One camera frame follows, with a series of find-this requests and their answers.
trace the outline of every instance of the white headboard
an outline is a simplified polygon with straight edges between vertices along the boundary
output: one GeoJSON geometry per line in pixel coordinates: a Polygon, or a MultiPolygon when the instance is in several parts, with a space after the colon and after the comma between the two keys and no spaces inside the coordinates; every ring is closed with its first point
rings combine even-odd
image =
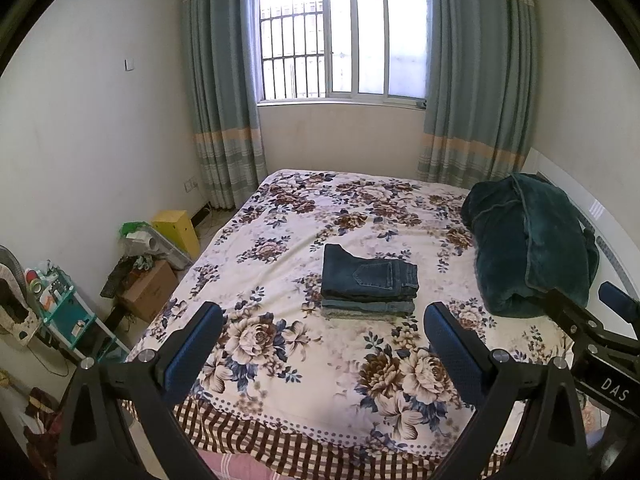
{"type": "Polygon", "coordinates": [[[564,190],[582,214],[580,222],[593,228],[600,251],[600,265],[591,285],[587,309],[601,320],[607,330],[635,339],[636,335],[631,325],[600,302],[598,288],[602,282],[609,281],[632,298],[639,299],[640,250],[638,247],[611,213],[591,193],[542,153],[532,148],[522,172],[543,176],[564,190]]]}

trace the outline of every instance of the teal curtain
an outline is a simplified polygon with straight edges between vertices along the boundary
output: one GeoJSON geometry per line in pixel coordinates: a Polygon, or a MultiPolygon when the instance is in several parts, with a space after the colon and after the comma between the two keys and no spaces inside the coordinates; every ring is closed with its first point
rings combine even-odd
{"type": "Polygon", "coordinates": [[[471,187],[520,169],[536,91],[534,0],[433,0],[418,177],[471,187]]]}
{"type": "Polygon", "coordinates": [[[182,42],[208,199],[239,208],[266,177],[258,124],[251,0],[183,0],[182,42]]]}

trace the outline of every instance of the stack of folded clothes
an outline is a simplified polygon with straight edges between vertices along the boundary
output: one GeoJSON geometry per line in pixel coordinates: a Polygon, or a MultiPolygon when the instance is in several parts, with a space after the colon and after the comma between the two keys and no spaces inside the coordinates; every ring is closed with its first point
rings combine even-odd
{"type": "Polygon", "coordinates": [[[414,312],[418,267],[396,259],[357,258],[324,246],[322,313],[327,317],[389,319],[414,312]]]}

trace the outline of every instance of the floral bedspread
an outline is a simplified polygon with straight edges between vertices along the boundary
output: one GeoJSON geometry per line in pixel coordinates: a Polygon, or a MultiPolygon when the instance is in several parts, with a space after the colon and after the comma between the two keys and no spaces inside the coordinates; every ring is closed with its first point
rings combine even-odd
{"type": "MultiPolygon", "coordinates": [[[[473,413],[425,338],[428,304],[442,301],[490,349],[518,360],[546,363],[568,345],[546,317],[494,317],[484,308],[473,240],[460,220],[466,193],[353,173],[272,174],[216,234],[132,356],[157,349],[214,301],[225,313],[223,335],[176,410],[194,444],[250,452],[294,478],[421,477],[473,413]],[[325,319],[326,242],[417,264],[415,315],[325,319]]],[[[494,468],[521,412],[512,414],[494,468]]]]}

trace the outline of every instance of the teal blanket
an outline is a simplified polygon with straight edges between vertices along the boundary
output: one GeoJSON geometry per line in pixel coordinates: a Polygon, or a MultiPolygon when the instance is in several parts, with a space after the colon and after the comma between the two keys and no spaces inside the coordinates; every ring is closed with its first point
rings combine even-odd
{"type": "Polygon", "coordinates": [[[462,221],[476,240],[484,306],[496,316],[535,317],[548,291],[585,307],[598,269],[592,231],[564,191],[529,174],[475,184],[462,221]]]}

